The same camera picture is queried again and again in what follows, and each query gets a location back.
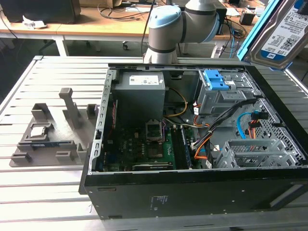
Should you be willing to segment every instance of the blue drive cage latch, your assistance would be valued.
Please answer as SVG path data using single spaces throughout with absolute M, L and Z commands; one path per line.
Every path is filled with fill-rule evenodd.
M 229 90 L 229 86 L 225 84 L 218 70 L 205 70 L 204 76 L 211 90 Z

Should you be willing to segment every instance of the floor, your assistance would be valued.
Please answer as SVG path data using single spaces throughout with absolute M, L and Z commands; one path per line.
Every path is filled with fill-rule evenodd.
M 39 54 L 39 49 L 44 45 L 43 40 L 38 39 L 15 39 L 14 49 L 4 48 L 0 52 L 0 98 L 2 100 L 10 92 L 15 82 L 21 76 L 25 68 L 31 62 L 35 55 Z M 100 41 L 102 50 L 96 52 L 93 42 L 90 47 L 86 46 L 85 41 L 67 41 L 68 50 L 71 56 L 141 56 L 139 42 L 129 42 L 128 50 L 122 48 L 121 42 Z M 143 50 L 146 51 L 147 45 L 144 43 Z M 212 53 L 213 45 L 211 44 L 190 44 L 188 54 L 182 57 L 205 57 L 209 58 Z M 59 55 L 56 44 L 52 44 L 43 52 L 44 55 Z M 224 53 L 222 57 L 227 58 L 229 54 Z M 290 67 L 293 73 L 301 79 L 308 71 L 307 61 L 296 58 Z M 303 81 L 308 86 L 308 77 Z

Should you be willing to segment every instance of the metal slotted table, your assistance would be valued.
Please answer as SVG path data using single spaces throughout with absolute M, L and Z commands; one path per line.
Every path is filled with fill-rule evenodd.
M 82 165 L 9 166 L 35 103 L 62 112 L 58 92 L 71 87 L 79 108 L 99 104 L 108 63 L 141 63 L 141 58 L 36 56 L 0 106 L 0 230 L 307 230 L 308 195 L 276 212 L 193 217 L 99 220 L 91 201 L 78 193 Z M 182 58 L 182 64 L 241 64 L 230 59 Z M 301 125 L 308 131 L 308 90 L 290 71 L 257 66 Z

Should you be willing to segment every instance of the power supply label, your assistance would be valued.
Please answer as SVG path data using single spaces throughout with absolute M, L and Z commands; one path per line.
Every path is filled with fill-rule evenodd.
M 308 26 L 308 15 L 298 14 L 303 0 L 298 0 L 284 16 L 271 37 L 261 49 L 261 55 L 268 59 L 281 60 L 297 45 Z
M 159 85 L 158 76 L 130 76 L 130 85 Z

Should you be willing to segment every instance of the desk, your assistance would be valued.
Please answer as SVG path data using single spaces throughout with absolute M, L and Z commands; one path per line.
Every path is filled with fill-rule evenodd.
M 113 13 L 113 17 L 132 15 L 134 13 L 120 12 Z M 140 16 L 139 21 L 119 22 L 101 17 L 96 8 L 81 8 L 81 15 L 76 24 L 47 24 L 46 28 L 30 30 L 22 23 L 9 23 L 2 14 L 5 24 L 13 33 L 21 39 L 53 39 L 56 41 L 60 56 L 68 56 L 65 40 L 93 40 L 93 41 L 141 41 L 144 25 L 148 14 Z M 235 22 L 239 17 L 231 17 Z M 245 26 L 249 33 L 253 26 Z M 146 30 L 145 40 L 147 41 L 148 29 Z M 13 34 L 0 20 L 0 38 L 15 38 Z M 230 38 L 228 28 L 223 28 L 223 35 L 215 36 L 211 43 L 215 44 L 213 53 L 221 48 Z

